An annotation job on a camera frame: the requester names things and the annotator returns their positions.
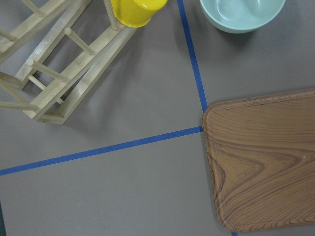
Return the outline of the light green bowl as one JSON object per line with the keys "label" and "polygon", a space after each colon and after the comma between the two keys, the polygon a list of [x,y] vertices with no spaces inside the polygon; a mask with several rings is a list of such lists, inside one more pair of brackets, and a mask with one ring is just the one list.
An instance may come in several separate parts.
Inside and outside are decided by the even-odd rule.
{"label": "light green bowl", "polygon": [[206,19],[227,33],[247,33],[272,21],[284,0],[201,0]]}

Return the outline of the yellow cup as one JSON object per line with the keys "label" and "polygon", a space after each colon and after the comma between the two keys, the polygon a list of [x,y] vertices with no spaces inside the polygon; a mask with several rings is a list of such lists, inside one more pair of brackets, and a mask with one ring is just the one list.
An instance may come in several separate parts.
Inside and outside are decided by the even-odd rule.
{"label": "yellow cup", "polygon": [[168,0],[112,0],[114,15],[125,26],[140,28],[160,11]]}

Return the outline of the wooden cutting board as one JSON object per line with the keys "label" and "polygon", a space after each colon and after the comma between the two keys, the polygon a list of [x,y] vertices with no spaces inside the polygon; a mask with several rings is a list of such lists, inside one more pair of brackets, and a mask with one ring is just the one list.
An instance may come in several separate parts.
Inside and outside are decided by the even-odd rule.
{"label": "wooden cutting board", "polygon": [[314,223],[314,89],[216,103],[202,126],[224,228],[243,233]]}

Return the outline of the wooden mug rack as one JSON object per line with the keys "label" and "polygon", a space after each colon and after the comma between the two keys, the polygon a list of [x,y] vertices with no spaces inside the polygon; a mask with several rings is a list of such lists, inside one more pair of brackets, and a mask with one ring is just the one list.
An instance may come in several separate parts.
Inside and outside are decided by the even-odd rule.
{"label": "wooden mug rack", "polygon": [[14,99],[0,105],[1,129],[23,127],[31,121],[63,124],[71,114],[88,122],[118,124],[124,120],[123,97],[117,95],[120,86],[107,89],[91,102],[84,98],[101,89],[99,79],[117,75],[112,63],[123,60],[135,29],[122,24],[117,29],[96,27],[99,36],[83,45],[72,26],[88,20],[81,34],[91,38],[94,18],[89,5],[88,0],[50,0],[0,42],[0,59],[9,63],[11,55],[51,26],[15,76],[0,75],[0,88]]}

